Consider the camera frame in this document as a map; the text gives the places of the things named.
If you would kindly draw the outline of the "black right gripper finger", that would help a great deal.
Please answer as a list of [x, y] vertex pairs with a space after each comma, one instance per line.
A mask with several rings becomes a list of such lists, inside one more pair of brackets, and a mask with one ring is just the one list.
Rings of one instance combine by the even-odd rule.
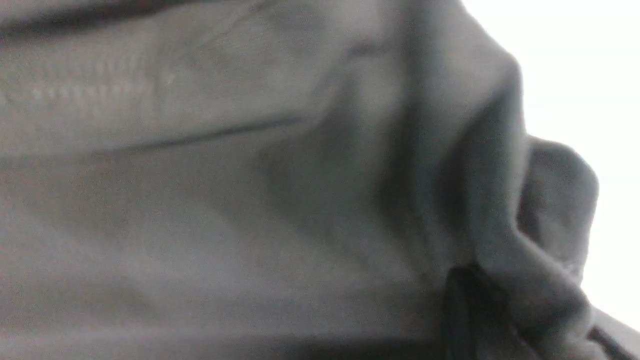
[[506, 296], [478, 265], [451, 269], [445, 282], [446, 360], [537, 360], [508, 314]]

